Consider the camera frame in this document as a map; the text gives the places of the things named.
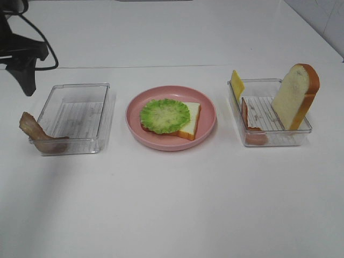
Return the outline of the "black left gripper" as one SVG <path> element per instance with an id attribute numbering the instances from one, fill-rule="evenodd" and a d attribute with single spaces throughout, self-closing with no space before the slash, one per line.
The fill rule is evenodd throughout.
<path id="1" fill-rule="evenodd" d="M 15 33 L 1 32 L 1 66 L 19 83 L 26 96 L 36 90 L 36 60 L 48 57 L 48 47 L 43 41 L 33 40 Z"/>

